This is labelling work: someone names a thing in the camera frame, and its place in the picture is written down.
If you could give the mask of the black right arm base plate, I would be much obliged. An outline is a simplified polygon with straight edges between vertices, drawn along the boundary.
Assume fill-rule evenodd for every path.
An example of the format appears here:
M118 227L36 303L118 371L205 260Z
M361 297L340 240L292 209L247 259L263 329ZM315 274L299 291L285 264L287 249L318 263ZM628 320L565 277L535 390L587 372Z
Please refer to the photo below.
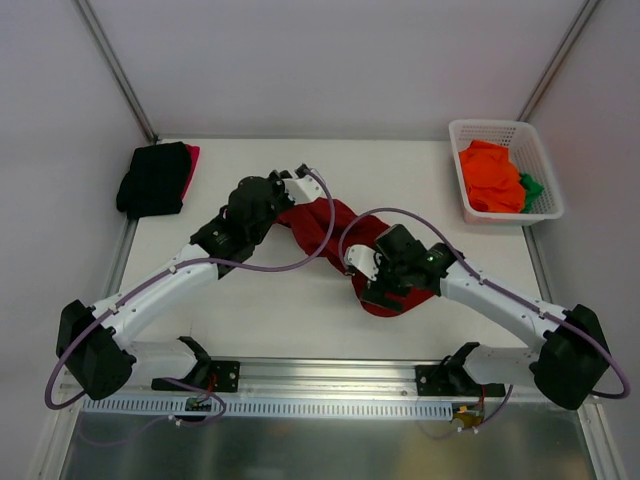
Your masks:
M503 384L479 384L462 367L417 365L414 367L417 393L421 397L488 397L506 395Z

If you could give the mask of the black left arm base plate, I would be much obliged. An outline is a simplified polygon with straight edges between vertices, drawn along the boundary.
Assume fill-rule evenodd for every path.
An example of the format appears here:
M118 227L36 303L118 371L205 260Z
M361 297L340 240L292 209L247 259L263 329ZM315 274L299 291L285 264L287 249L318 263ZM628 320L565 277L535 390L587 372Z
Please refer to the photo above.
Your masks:
M183 377L155 378L151 382L154 391L193 391L235 393L238 390L241 363L230 360L205 358Z

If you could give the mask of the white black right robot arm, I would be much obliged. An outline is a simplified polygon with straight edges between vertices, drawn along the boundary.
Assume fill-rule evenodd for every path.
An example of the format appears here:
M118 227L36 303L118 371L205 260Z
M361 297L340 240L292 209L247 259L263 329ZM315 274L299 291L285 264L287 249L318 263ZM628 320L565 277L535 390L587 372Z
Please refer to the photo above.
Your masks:
M465 343L427 376L427 387L437 394L466 396L483 386L519 385L576 410L609 367L609 350L592 310L526 296L472 270L462 253L444 242L426 248L400 224L372 246L349 247L344 260L364 275L366 303L397 312L411 291L425 291L472 309L521 341L518 348Z

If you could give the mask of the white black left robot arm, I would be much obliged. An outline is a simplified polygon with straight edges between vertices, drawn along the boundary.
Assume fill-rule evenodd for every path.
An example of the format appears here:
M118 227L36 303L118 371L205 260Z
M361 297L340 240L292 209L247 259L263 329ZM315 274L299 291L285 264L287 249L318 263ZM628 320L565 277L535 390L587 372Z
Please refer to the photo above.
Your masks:
M45 388L46 405L59 406L53 386L62 370L76 380L79 395L92 400L106 399L133 381L165 391L215 387L211 357L192 337L149 342L140 341L139 335L172 303L234 269L264 272L247 261L278 217L324 192L316 172L306 167L246 177L217 215L154 272L91 305L79 300L66 305L55 347L58 362Z

